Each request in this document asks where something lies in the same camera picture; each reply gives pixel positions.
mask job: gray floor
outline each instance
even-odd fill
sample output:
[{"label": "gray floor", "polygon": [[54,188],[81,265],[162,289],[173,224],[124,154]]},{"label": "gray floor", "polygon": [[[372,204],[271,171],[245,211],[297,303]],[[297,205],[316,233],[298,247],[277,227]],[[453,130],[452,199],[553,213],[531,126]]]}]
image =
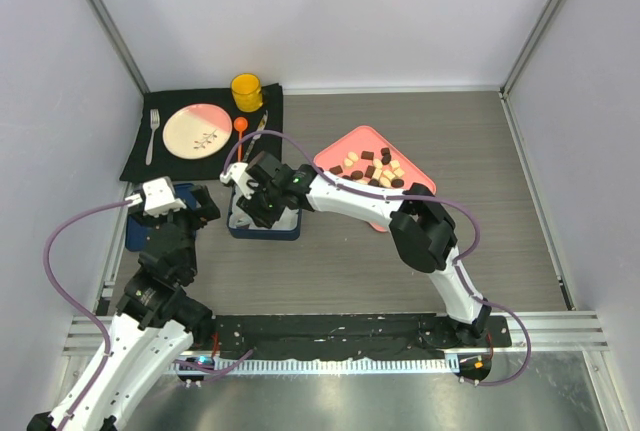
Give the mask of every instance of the gray floor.
[{"label": "gray floor", "polygon": [[[490,379],[521,362],[495,356]],[[526,373],[498,388],[461,385],[450,374],[230,377],[201,389],[176,382],[158,382],[127,430],[607,429],[582,353],[536,353]]]},{"label": "gray floor", "polygon": [[[285,97],[285,131],[317,153],[367,124],[411,159],[438,195],[467,205],[482,225],[466,261],[476,287],[520,311],[564,303],[498,94],[417,93]],[[302,162],[285,145],[284,160]],[[226,214],[230,192],[210,184]],[[458,223],[461,247],[471,227]],[[219,314],[443,311],[428,278],[397,257],[388,235],[329,213],[305,213],[295,242],[232,238],[222,220],[200,231],[199,274],[187,292]],[[136,271],[125,252],[114,302]]]}]

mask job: white panel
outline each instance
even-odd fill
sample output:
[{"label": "white panel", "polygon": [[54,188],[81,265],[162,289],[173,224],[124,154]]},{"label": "white panel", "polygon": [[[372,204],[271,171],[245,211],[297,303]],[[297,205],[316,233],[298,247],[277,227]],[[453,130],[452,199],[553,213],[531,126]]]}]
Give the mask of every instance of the white panel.
[{"label": "white panel", "polygon": [[639,0],[567,0],[512,94],[572,294],[598,312],[633,406],[640,402],[639,37]]},{"label": "white panel", "polygon": [[546,0],[105,0],[152,90],[499,85]]},{"label": "white panel", "polygon": [[[60,222],[122,196],[141,99],[85,0],[0,0],[0,428],[51,409],[74,314],[42,268]],[[61,236],[60,282],[98,292],[116,212]]]}]

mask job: black cloth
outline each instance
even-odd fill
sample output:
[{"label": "black cloth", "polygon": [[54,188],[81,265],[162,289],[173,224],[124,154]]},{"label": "black cloth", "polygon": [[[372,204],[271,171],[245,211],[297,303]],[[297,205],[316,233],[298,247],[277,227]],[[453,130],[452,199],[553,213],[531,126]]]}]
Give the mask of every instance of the black cloth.
[{"label": "black cloth", "polygon": [[[127,160],[127,164],[120,175],[121,181],[141,183],[162,176],[169,176],[176,181],[198,181],[204,179],[219,179],[222,166],[232,146],[238,142],[238,133],[233,131],[229,142],[217,153],[202,159],[182,159],[171,154],[162,141],[162,130],[173,114],[190,104],[206,103],[215,104],[224,109],[231,121],[238,116],[244,116],[249,121],[249,128],[244,134],[255,131],[265,110],[269,110],[269,119],[265,129],[282,132],[284,119],[282,86],[272,84],[262,88],[264,105],[254,113],[243,113],[235,105],[231,89],[188,89],[180,91],[158,91],[144,96],[144,107],[140,128],[133,149]],[[160,127],[156,131],[153,142],[153,161],[147,166],[144,161],[147,156],[147,147],[151,137],[150,114],[152,109],[160,113]],[[243,144],[243,150],[247,149],[250,141]],[[282,159],[282,140],[276,136],[262,136],[253,148],[251,157],[260,151],[267,151],[276,158]]]}]

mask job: plate with leaf design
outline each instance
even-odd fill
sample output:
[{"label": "plate with leaf design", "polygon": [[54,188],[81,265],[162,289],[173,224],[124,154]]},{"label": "plate with leaf design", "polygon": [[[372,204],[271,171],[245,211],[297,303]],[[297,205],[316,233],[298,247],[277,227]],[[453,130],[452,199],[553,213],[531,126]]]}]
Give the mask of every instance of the plate with leaf design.
[{"label": "plate with leaf design", "polygon": [[231,137],[231,118],[213,104],[192,104],[169,118],[162,131],[167,150],[182,159],[200,159],[222,149]]}]

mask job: orange spoon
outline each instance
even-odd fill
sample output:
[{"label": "orange spoon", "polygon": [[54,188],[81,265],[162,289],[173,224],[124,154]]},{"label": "orange spoon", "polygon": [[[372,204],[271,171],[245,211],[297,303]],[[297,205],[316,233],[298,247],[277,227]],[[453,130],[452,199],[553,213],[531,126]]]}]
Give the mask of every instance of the orange spoon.
[{"label": "orange spoon", "polygon": [[[249,121],[242,116],[233,120],[233,129],[238,131],[238,141],[242,139],[244,133],[249,127]],[[242,161],[242,145],[238,146],[238,161]]]}]

